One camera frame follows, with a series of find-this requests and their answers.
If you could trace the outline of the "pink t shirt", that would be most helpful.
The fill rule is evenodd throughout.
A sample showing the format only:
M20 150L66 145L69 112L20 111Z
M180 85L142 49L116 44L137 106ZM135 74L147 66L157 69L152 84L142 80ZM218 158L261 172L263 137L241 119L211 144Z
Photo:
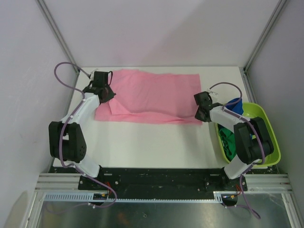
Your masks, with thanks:
M95 120L141 124L201 125L195 119L194 95L201 92L199 74L155 74L138 69L113 72L115 96L100 104Z

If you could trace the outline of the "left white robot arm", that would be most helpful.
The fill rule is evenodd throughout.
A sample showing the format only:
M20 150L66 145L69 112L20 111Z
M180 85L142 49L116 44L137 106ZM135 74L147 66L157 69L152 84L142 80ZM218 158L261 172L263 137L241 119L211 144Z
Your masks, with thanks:
M82 126L100 104L113 99L116 93L110 87L113 71L94 71L89 78L91 80L83 90L74 88L81 94L81 100L72 113L49 124L49 146L51 156L60 160L62 167L72 167L83 176L90 176L88 184L99 190L104 186L105 178L99 175L100 166L86 154Z

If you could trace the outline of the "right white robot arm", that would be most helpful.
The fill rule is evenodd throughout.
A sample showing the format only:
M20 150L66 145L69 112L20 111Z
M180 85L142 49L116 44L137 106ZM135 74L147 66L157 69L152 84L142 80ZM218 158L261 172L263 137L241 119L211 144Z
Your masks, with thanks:
M198 106L195 118L202 122L214 122L234 134L236 156L223 168L219 185L223 190L231 190L236 185L236 178L252 168L256 163L264 162L274 152L274 145L260 117L247 118L239 115L220 103L213 103L208 92L194 95Z

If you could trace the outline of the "blue t shirt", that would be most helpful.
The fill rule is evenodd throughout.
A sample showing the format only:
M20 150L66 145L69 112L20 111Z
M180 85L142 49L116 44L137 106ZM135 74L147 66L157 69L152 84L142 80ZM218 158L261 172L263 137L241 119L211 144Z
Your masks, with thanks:
M231 113L235 113L236 115L243 115L244 110L243 110L243 102L242 98L234 98L230 100L226 105L225 105L226 110Z

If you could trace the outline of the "green t shirt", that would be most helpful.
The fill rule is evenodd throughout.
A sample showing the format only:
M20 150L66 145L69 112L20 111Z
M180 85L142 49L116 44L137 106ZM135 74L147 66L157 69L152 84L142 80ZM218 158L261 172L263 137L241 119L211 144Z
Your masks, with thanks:
M223 144L224 154L229 161L236 156L236 143L234 134L227 128L219 128L219 136Z

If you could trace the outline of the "lime green plastic basin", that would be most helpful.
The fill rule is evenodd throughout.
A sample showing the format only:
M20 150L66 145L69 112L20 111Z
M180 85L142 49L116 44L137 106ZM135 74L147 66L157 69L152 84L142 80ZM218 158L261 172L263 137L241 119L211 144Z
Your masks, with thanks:
M254 166L254 168L256 169L263 169L263 168L267 168L270 166L274 166L277 165L279 163L279 161L281 160L281 152L277 143L277 139L276 136L274 134L273 128L271 126L271 123L264 111L264 109L255 103L250 103L250 102L243 102L242 103L242 107L243 107L243 116L253 119L253 118L261 118L263 119L264 123L265 123L265 129L267 129L268 134L269 134L269 139L272 142L273 145L273 152L269 155L266 155L266 150L265 151L265 162L261 165L256 165ZM226 152L224 150L224 143L220 137L220 130L221 127L219 127L219 125L216 123L215 124L215 129L216 129L216 134L217 134L217 141L219 143L219 148L220 148L220 153L222 158L224 159L224 161L226 163L230 163L230 159L226 156ZM261 131L256 129L258 136L260 138L261 143L263 144L263 142L265 141L264 139L268 139L264 137L264 133L261 134Z

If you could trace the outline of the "right aluminium frame post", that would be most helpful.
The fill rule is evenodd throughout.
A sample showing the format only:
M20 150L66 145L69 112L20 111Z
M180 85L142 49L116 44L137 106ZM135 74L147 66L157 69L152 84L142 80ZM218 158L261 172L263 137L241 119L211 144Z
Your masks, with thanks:
M243 70L245 73L249 71L253 62L255 61L256 57L258 56L259 52L261 51L264 43L268 39L270 33L274 29L275 25L277 24L279 18L283 14L285 8L287 7L289 0L279 0L274 11L272 12L268 22L266 23L257 43L255 44L248 60L246 61L245 65L243 66Z

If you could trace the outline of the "aluminium frame post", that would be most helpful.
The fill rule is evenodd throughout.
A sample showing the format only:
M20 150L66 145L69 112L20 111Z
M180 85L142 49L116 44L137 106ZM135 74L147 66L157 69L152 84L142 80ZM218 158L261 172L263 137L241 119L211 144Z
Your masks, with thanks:
M62 35L62 33L60 32L60 29L57 25L57 23L55 22L46 2L44 0L35 0L38 8L40 9L43 17L45 18L47 24L50 27L50 30L52 31L55 39L57 40L59 46L61 47L63 53L65 54L66 58L68 59L69 62L76 64L76 61Z
M245 73L249 71L253 62L255 61L256 57L258 56L259 52L261 51L264 43L268 39L270 33L274 29L275 25L277 24L279 18L283 14L285 8L287 7L289 0L279 0L274 11L272 12L268 22L266 23L257 43L255 44L248 60L246 61L245 65L243 66L243 70Z

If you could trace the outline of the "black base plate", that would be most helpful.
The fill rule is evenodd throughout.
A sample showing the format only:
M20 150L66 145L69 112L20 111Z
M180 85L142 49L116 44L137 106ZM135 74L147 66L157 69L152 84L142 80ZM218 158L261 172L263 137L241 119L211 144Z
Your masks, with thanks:
M231 191L239 187L247 190L245 179L230 180L223 176L223 169L141 169L102 168L96 178L105 187L80 177L79 190L107 190L110 196L181 196L201 192Z

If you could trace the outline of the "left aluminium frame post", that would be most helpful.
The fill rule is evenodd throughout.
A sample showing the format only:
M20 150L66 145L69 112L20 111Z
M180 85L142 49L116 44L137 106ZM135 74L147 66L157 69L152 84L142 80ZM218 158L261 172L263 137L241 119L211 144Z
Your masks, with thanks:
M59 46L61 47L63 53L65 54L66 58L68 59L69 62L76 64L76 61L62 35L62 33L60 32L60 29L57 25L57 23L55 22L46 2L44 0L35 0L38 8L40 9L43 17L45 18L47 24L50 27L50 30L52 31L55 39L57 40Z

